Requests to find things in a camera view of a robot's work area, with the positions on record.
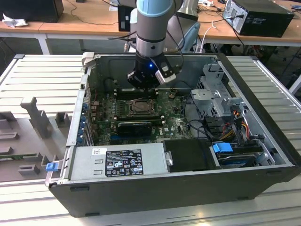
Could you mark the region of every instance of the desk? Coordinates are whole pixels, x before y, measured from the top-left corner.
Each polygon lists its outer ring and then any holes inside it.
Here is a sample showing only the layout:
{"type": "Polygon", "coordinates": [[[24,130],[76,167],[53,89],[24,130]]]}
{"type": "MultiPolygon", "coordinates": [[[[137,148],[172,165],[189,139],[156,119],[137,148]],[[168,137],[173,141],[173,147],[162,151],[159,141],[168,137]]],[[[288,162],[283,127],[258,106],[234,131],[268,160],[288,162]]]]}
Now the desk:
{"type": "MultiPolygon", "coordinates": [[[[88,0],[85,3],[76,3],[75,0],[63,0],[64,12],[58,23],[29,22],[28,27],[9,28],[0,24],[0,36],[18,38],[36,38],[39,40],[43,54],[51,54],[51,49],[47,39],[78,39],[81,49],[82,40],[104,40],[111,36],[122,36],[126,32],[118,31],[118,24],[113,25],[94,25],[83,23],[71,15],[71,10],[81,20],[92,23],[112,24],[118,21],[118,13],[109,11],[109,5],[99,0],[88,0]]],[[[280,5],[290,9],[290,1],[276,0],[280,5]]],[[[224,5],[214,0],[214,3],[223,7],[224,5]]],[[[201,12],[199,21],[212,21],[221,19],[214,12],[201,12]]],[[[211,29],[205,42],[221,44],[240,44],[231,27],[225,21],[215,23],[217,29],[211,29]]],[[[210,27],[210,23],[202,23],[199,31],[201,37],[210,27]]],[[[301,46],[301,19],[293,19],[282,38],[240,36],[246,45],[268,45],[268,46],[301,46]]]]}

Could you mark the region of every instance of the table leg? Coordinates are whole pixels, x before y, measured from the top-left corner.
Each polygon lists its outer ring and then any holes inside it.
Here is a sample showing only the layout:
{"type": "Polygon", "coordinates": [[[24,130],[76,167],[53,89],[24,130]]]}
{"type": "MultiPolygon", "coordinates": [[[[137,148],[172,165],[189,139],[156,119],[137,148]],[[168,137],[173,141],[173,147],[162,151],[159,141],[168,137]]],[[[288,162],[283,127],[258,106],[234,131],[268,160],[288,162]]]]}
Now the table leg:
{"type": "Polygon", "coordinates": [[[45,34],[39,34],[37,36],[37,39],[39,40],[39,44],[41,46],[42,52],[44,55],[50,55],[52,54],[50,45],[48,44],[48,40],[45,34]]]}
{"type": "Polygon", "coordinates": [[[80,50],[85,51],[85,45],[84,45],[84,41],[82,39],[79,40],[79,46],[80,46],[80,50]]]}
{"type": "Polygon", "coordinates": [[[301,75],[294,82],[294,84],[290,87],[290,89],[288,91],[290,91],[292,94],[295,94],[300,87],[301,87],[301,75]]]}

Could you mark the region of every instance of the red wire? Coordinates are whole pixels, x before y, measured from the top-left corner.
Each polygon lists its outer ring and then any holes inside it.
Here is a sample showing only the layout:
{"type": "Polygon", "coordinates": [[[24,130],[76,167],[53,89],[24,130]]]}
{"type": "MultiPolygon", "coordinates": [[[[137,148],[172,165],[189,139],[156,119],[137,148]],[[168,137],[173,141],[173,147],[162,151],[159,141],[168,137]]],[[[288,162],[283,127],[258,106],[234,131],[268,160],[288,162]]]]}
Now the red wire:
{"type": "Polygon", "coordinates": [[[226,124],[225,124],[225,126],[222,128],[222,134],[224,134],[224,133],[225,133],[225,131],[224,131],[224,130],[225,130],[225,129],[226,129],[226,127],[227,127],[227,126],[229,126],[229,125],[230,125],[230,123],[226,123],[226,124]]]}
{"type": "Polygon", "coordinates": [[[248,125],[245,124],[243,121],[241,122],[241,124],[246,126],[246,128],[247,128],[247,130],[246,130],[246,137],[248,139],[250,139],[250,129],[249,129],[248,125]]]}

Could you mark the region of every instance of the black computer case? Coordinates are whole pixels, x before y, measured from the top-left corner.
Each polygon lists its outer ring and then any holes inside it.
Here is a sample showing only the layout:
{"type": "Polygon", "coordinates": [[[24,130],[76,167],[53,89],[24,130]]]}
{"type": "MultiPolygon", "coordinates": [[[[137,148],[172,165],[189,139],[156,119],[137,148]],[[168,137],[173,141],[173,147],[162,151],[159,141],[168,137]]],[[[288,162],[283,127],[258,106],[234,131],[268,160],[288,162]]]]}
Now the black computer case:
{"type": "Polygon", "coordinates": [[[239,35],[282,37],[294,13],[269,0],[228,0],[223,18],[239,35]]]}
{"type": "Polygon", "coordinates": [[[26,21],[58,22],[64,7],[62,0],[0,0],[0,18],[3,15],[26,21]]]}

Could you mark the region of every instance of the warning label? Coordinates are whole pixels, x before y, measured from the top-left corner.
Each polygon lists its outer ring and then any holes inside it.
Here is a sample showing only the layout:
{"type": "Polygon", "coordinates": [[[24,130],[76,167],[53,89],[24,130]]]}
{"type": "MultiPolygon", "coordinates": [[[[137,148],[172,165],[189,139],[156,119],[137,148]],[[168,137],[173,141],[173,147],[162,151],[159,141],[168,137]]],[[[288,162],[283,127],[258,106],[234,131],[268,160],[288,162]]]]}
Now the warning label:
{"type": "Polygon", "coordinates": [[[141,149],[106,152],[105,162],[107,177],[143,174],[141,149]]]}

